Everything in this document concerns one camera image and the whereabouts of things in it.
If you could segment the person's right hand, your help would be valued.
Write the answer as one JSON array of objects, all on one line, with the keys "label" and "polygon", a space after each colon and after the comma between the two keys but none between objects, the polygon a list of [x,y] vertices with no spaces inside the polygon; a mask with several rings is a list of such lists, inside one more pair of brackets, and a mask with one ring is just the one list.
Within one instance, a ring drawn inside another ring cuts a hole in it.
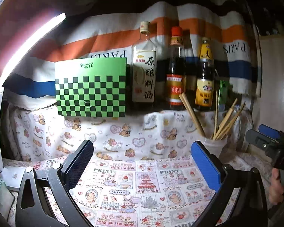
[{"label": "person's right hand", "polygon": [[280,181],[280,172],[278,169],[273,168],[271,174],[271,185],[269,187],[269,202],[277,205],[284,200],[284,186]]}]

